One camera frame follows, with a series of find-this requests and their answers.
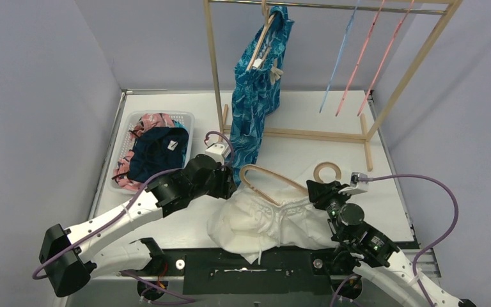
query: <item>white cloth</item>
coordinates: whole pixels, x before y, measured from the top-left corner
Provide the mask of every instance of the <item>white cloth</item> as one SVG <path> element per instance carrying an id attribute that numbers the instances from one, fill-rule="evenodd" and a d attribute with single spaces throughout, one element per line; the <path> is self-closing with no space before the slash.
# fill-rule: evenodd
<path id="1" fill-rule="evenodd" d="M 242 185 L 208 220 L 210 238 L 250 264 L 257 258 L 260 263 L 262 251 L 276 246 L 336 247 L 326 211 L 315 209 L 307 196 L 291 187 L 263 192 L 282 205 L 277 207 Z"/>

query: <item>white plastic basket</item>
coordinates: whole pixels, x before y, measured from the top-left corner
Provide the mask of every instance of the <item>white plastic basket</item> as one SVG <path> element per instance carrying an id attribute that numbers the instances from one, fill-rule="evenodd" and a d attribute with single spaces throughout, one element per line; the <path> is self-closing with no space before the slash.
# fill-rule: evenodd
<path id="1" fill-rule="evenodd" d="M 194 130 L 194 115 L 189 112 L 178 112 L 178 111 L 160 111 L 160 110 L 145 110 L 133 112 L 127 116 L 125 121 L 126 126 L 122 131 L 120 131 L 120 135 L 116 138 L 116 147 L 119 148 L 119 151 L 114 152 L 112 155 L 110 170 L 108 172 L 107 184 L 108 188 L 113 191 L 124 193 L 124 194 L 134 194 L 133 191 L 129 191 L 121 188 L 113 179 L 114 169 L 118 166 L 118 161 L 123 158 L 127 152 L 132 149 L 134 145 L 134 139 L 131 139 L 129 130 L 133 130 L 134 126 L 138 122 L 138 119 L 142 117 L 144 114 L 152 114 L 152 113 L 166 113 L 175 120 L 176 122 L 181 123 L 187 133 L 189 134 L 189 140 L 187 142 L 187 151 L 185 153 L 185 160 L 183 162 L 183 166 L 187 164 L 189 159 L 191 158 L 191 147 L 193 142 L 193 130 Z"/>

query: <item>clothing rack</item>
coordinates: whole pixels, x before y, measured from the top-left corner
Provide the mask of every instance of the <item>clothing rack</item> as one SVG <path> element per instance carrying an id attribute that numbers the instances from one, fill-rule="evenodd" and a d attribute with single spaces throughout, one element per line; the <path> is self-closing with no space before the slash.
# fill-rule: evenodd
<path id="1" fill-rule="evenodd" d="M 391 2 L 403 2 L 411 3 L 411 0 L 390 0 Z M 219 76 L 217 74 L 217 60 L 215 56 L 215 40 L 214 40 L 214 28 L 212 24 L 212 13 L 210 9 L 210 3 L 234 3 L 234 4 L 255 4 L 261 5 L 261 1 L 242 1 L 242 0 L 204 0 L 204 14 L 206 19 L 206 31 L 208 34 L 208 48 L 210 51 L 210 60 L 212 62 L 212 76 L 214 80 L 215 90 L 215 106 L 217 107 L 217 117 L 219 119 L 219 130 L 222 133 L 230 133 L 231 126 L 226 124 L 226 115 L 228 113 L 228 105 L 225 105 L 224 111 L 221 107 L 221 91 L 219 89 Z M 432 46 L 441 35 L 451 18 L 454 16 L 456 10 L 461 5 L 462 0 L 415 0 L 415 3 L 435 3 L 446 4 L 445 10 L 422 10 L 413 9 L 410 13 L 423 14 L 423 15 L 440 15 L 440 19 L 432 29 L 432 32 L 425 40 L 423 46 L 409 65 L 407 71 L 400 79 L 398 85 L 391 94 L 387 105 L 379 113 L 377 119 L 373 125 L 368 128 L 366 123 L 366 117 L 364 114 L 360 116 L 360 123 L 362 128 L 361 134 L 349 134 L 340 132 L 324 132 L 324 131 L 312 131 L 312 130 L 295 130 L 295 129 L 278 129 L 278 128 L 265 128 L 265 136 L 277 136 L 281 138 L 299 138 L 299 139 L 317 139 L 322 141 L 335 141 L 346 143 L 361 143 L 364 145 L 364 154 L 366 156 L 366 167 L 368 171 L 373 169 L 373 162 L 371 159 L 370 140 L 376 133 L 377 129 L 381 126 L 387 115 L 390 113 L 395 103 L 398 101 L 400 95 L 408 85 L 413 75 L 417 72 L 417 69 L 426 58 L 426 55 L 432 49 Z M 354 10 L 354 6 L 338 5 L 338 4 L 312 4 L 312 3 L 286 3 L 286 2 L 266 2 L 270 6 L 289 6 L 295 8 L 329 8 L 335 10 Z M 359 6 L 358 10 L 362 11 L 374 11 L 376 12 L 379 7 L 373 6 Z M 407 9 L 404 8 L 382 8 L 382 12 L 393 13 L 405 13 Z"/>

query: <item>wooden hanger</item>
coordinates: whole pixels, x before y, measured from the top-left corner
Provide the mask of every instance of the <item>wooden hanger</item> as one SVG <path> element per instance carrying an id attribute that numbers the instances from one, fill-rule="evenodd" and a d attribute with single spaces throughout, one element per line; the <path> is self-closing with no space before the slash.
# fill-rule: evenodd
<path id="1" fill-rule="evenodd" d="M 244 183 L 245 185 L 247 185 L 250 189 L 252 189 L 255 193 L 259 194 L 263 199 L 271 202 L 273 205 L 277 206 L 277 207 L 280 207 L 281 204 L 276 202 L 275 200 L 273 200 L 270 196 L 266 195 L 266 193 L 264 193 L 263 191 L 255 188 L 253 186 L 253 184 L 251 184 L 249 182 L 249 180 L 246 178 L 246 171 L 249 171 L 249 170 L 255 170 L 255 171 L 260 171 L 261 173 L 264 173 L 266 175 L 270 175 L 276 179 L 279 179 L 283 182 L 285 182 L 286 184 L 296 188 L 297 190 L 299 190 L 303 195 L 308 195 L 308 189 L 306 187 L 304 187 L 303 185 L 300 185 L 299 183 L 293 181 L 293 180 L 290 180 L 289 178 L 283 176 L 283 175 L 280 175 L 278 173 L 274 173 L 273 171 L 271 170 L 268 170 L 268 169 L 265 169 L 265 168 L 261 168 L 257 165 L 254 165 L 254 164 L 248 164 L 248 165 L 245 165 L 244 167 L 242 167 L 242 169 L 240 170 L 240 179 L 242 181 L 242 183 Z"/>
<path id="2" fill-rule="evenodd" d="M 321 169 L 324 169 L 324 168 L 333 169 L 334 172 L 336 172 L 336 180 L 341 180 L 341 169 L 339 168 L 339 166 L 335 165 L 332 162 L 322 162 L 322 163 L 317 164 L 317 166 L 315 166 L 315 169 L 313 170 L 313 178 L 315 179 L 315 181 L 317 181 L 321 184 L 325 183 L 321 179 L 321 177 L 319 176 L 319 172 L 321 172 Z"/>
<path id="3" fill-rule="evenodd" d="M 262 0 L 261 9 L 264 16 L 264 28 L 261 32 L 261 35 L 259 36 L 259 40 L 257 41 L 257 46 L 255 46 L 255 50 L 253 51 L 253 56 L 251 56 L 251 59 L 249 60 L 247 70 L 250 70 L 251 67 L 253 67 L 253 63 L 255 62 L 257 56 L 259 55 L 259 51 L 262 47 L 266 34 L 268 34 L 268 30 L 270 29 L 270 26 L 272 25 L 276 16 L 275 13 L 270 15 L 270 8 L 267 7 L 266 0 Z M 267 48 L 265 54 L 263 55 L 263 58 L 266 58 L 266 54 L 268 54 L 269 51 L 270 49 Z"/>

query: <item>pink garment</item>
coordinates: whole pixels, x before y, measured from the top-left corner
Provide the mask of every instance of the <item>pink garment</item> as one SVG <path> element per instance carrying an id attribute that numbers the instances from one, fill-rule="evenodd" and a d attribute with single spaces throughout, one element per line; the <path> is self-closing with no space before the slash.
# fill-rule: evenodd
<path id="1" fill-rule="evenodd" d="M 127 173 L 129 172 L 129 164 L 134 152 L 129 150 L 124 158 L 118 161 L 118 168 L 114 169 L 114 176 L 112 179 L 122 188 L 136 192 L 140 188 L 142 183 L 133 181 L 127 178 Z"/>
<path id="2" fill-rule="evenodd" d="M 144 132 L 150 130 L 153 127 L 171 127 L 174 128 L 174 122 L 172 118 L 166 113 L 154 113 L 154 114 L 144 114 L 138 120 L 138 123 L 132 129 L 130 137 L 138 138 Z"/>

